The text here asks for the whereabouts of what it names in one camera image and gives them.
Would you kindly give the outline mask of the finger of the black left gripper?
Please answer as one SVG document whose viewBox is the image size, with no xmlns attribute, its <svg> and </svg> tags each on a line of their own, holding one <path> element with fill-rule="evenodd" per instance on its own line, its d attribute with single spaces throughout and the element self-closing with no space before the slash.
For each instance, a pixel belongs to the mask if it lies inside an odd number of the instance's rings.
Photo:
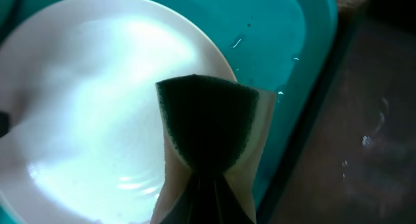
<svg viewBox="0 0 416 224">
<path fill-rule="evenodd" d="M 0 111 L 0 138 L 5 136 L 10 130 L 10 116 L 6 112 Z"/>
</svg>

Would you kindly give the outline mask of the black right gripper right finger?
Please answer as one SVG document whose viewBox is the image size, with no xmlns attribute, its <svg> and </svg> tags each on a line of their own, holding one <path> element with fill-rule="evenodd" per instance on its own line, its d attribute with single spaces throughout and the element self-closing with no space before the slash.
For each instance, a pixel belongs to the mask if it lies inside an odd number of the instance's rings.
<svg viewBox="0 0 416 224">
<path fill-rule="evenodd" d="M 201 178 L 201 222 L 253 224 L 222 175 Z"/>
</svg>

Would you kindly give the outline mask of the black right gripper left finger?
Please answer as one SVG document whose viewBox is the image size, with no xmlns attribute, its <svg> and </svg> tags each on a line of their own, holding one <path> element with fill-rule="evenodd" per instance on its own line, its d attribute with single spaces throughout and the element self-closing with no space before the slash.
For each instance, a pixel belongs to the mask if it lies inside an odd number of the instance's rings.
<svg viewBox="0 0 416 224">
<path fill-rule="evenodd" d="M 201 179 L 193 174 L 179 200 L 159 224 L 200 224 L 201 188 Z"/>
</svg>

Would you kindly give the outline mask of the green yellow sponge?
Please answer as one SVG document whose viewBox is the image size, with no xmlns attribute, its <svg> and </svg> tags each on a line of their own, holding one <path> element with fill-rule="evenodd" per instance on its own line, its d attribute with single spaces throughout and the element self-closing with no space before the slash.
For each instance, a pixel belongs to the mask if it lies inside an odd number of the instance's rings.
<svg viewBox="0 0 416 224">
<path fill-rule="evenodd" d="M 234 81 L 189 75 L 156 85 L 164 134 L 165 182 L 152 223 L 159 223 L 191 176 L 224 176 L 255 223 L 253 186 L 276 94 Z"/>
</svg>

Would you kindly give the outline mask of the pink plate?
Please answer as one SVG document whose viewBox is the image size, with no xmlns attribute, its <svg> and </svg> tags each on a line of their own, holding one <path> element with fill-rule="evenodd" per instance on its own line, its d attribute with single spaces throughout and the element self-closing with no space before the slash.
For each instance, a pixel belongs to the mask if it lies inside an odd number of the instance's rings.
<svg viewBox="0 0 416 224">
<path fill-rule="evenodd" d="M 234 79 L 217 46 L 150 0 L 63 0 L 1 46 L 1 207 L 16 223 L 148 223 L 164 183 L 156 83 Z"/>
</svg>

